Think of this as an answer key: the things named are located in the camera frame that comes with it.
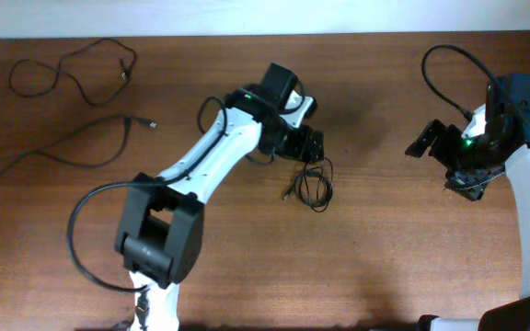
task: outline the white wall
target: white wall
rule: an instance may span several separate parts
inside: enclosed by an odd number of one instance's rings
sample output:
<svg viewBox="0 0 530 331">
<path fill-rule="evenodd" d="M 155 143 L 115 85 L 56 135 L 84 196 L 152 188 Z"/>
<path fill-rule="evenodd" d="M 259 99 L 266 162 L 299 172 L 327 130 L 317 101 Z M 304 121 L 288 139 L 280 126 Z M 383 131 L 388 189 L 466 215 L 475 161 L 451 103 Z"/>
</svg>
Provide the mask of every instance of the white wall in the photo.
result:
<svg viewBox="0 0 530 331">
<path fill-rule="evenodd" d="M 530 29 L 530 0 L 0 0 L 0 38 Z"/>
</svg>

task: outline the wooden table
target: wooden table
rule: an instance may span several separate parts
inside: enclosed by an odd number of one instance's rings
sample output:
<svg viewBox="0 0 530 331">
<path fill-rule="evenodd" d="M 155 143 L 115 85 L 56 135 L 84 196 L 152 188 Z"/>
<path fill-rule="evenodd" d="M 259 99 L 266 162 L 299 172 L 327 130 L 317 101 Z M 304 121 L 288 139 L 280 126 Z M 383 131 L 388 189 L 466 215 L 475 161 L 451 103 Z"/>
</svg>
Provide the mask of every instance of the wooden table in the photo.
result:
<svg viewBox="0 0 530 331">
<path fill-rule="evenodd" d="M 195 116 L 203 99 L 259 81 L 270 62 L 295 71 L 317 98 L 308 123 L 325 133 L 335 196 L 326 212 L 313 213 L 294 198 L 281 200 L 296 163 L 240 162 L 207 205 L 203 250 L 181 285 L 183 324 L 373 326 L 421 314 L 479 317 L 517 299 L 520 241 L 508 180 L 495 180 L 471 203 L 443 191 L 444 169 L 434 159 L 404 150 L 430 120 L 465 124 L 423 83 L 424 51 L 451 42 L 497 74 L 530 74 L 530 32 L 122 41 L 140 56 L 132 84 L 108 106 L 91 108 L 66 78 L 45 97 L 20 98 L 7 88 L 16 60 L 54 64 L 90 40 L 0 40 L 0 155 L 110 113 L 159 123 L 155 131 L 134 125 L 124 155 L 103 168 L 34 156 L 0 178 L 0 329 L 102 328 L 131 316 L 131 295 L 96 287 L 70 262 L 64 233 L 71 209 L 97 185 L 176 162 L 201 137 Z M 126 56 L 104 46 L 66 69 L 103 98 L 120 83 L 119 55 Z M 469 61 L 439 52 L 430 72 L 466 108 L 484 102 L 486 78 Z M 15 82 L 34 89 L 50 78 L 24 70 Z M 53 152 L 102 160 L 118 147 L 121 131 L 117 121 Z M 113 251 L 124 197 L 116 190 L 94 198 L 80 215 L 75 244 L 102 278 L 129 286 Z"/>
</svg>

